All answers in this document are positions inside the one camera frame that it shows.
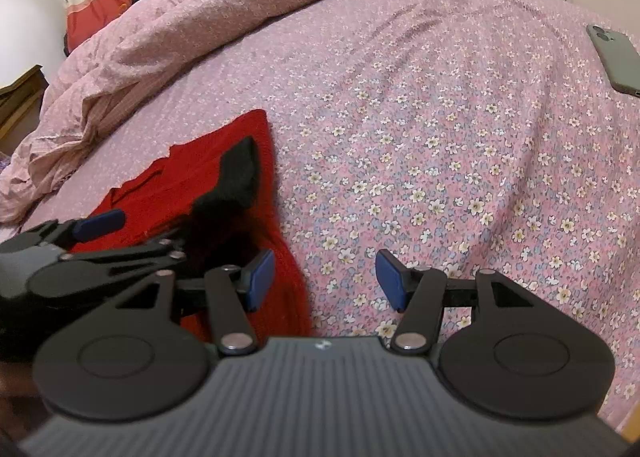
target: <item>floral bedsheet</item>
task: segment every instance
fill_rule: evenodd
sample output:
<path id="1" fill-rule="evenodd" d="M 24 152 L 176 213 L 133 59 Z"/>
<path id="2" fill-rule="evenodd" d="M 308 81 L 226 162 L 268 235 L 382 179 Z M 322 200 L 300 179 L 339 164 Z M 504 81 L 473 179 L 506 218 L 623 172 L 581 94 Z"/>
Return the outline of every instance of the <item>floral bedsheet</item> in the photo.
<path id="1" fill-rule="evenodd" d="M 182 75 L 28 224 L 88 213 L 171 144 L 264 108 L 319 334 L 392 336 L 382 247 L 452 277 L 493 267 L 609 344 L 617 427 L 640 395 L 640 116 L 588 23 L 609 24 L 557 0 L 323 0 Z M 447 312 L 444 335 L 469 321 Z"/>

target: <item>blue gripper pad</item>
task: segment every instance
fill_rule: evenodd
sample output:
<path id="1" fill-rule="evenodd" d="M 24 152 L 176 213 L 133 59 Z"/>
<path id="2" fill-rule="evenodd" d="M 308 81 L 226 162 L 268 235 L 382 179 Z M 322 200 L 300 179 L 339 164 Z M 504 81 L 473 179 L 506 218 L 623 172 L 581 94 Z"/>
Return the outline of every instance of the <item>blue gripper pad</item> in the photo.
<path id="1" fill-rule="evenodd" d="M 80 220 L 74 227 L 72 235 L 80 243 L 94 241 L 124 227 L 127 217 L 122 210 L 95 215 Z"/>
<path id="2" fill-rule="evenodd" d="M 407 306 L 406 291 L 402 275 L 407 269 L 386 249 L 376 253 L 376 278 L 389 304 L 396 311 L 404 311 Z"/>
<path id="3" fill-rule="evenodd" d="M 246 289 L 246 310 L 254 312 L 260 308 L 273 283 L 276 258 L 271 249 L 265 249 L 242 268 L 242 288 Z"/>

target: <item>green phone case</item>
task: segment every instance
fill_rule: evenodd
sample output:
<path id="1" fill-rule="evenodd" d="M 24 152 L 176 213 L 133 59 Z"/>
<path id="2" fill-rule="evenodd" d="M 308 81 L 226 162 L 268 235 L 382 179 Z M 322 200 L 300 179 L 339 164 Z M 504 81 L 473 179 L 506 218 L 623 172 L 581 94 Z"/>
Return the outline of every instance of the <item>green phone case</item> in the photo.
<path id="1" fill-rule="evenodd" d="M 629 38 L 593 24 L 587 26 L 587 33 L 607 71 L 611 86 L 623 94 L 640 98 L 640 55 Z"/>

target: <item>metal pivot screw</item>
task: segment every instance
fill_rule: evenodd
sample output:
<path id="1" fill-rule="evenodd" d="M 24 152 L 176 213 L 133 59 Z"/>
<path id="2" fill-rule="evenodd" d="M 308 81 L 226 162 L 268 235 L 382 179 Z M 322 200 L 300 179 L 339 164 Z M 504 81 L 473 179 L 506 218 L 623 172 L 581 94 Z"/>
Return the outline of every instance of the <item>metal pivot screw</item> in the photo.
<path id="1" fill-rule="evenodd" d="M 394 343 L 400 349 L 410 351 L 424 347 L 427 344 L 427 338 L 417 332 L 405 332 L 397 336 Z"/>
<path id="2" fill-rule="evenodd" d="M 251 344 L 254 343 L 254 339 L 244 332 L 232 332 L 231 334 L 222 336 L 220 342 L 226 349 L 237 351 L 250 347 Z"/>

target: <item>red cloth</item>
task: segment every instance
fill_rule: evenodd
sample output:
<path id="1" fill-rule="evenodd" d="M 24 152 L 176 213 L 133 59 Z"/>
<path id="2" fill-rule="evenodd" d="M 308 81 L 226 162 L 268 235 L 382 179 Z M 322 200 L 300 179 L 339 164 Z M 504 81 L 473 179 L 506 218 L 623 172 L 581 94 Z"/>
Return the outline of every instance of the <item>red cloth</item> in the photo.
<path id="1" fill-rule="evenodd" d="M 248 315 L 249 320 L 261 340 L 268 336 L 309 336 L 311 316 L 305 281 L 280 233 L 273 203 L 273 145 L 263 110 L 252 110 L 215 132 L 172 146 L 169 157 L 154 161 L 121 188 L 112 188 L 92 215 L 119 208 L 127 215 L 124 228 L 78 244 L 74 251 L 133 246 L 170 229 L 180 216 L 190 214 L 194 199 L 216 185 L 222 154 L 248 136 L 257 145 L 260 177 L 257 198 L 242 221 L 250 225 L 254 244 L 272 249 L 276 259 L 273 284 L 260 310 Z M 212 233 L 222 241 L 229 234 Z M 203 315 L 184 319 L 182 326 L 207 340 L 209 329 Z"/>

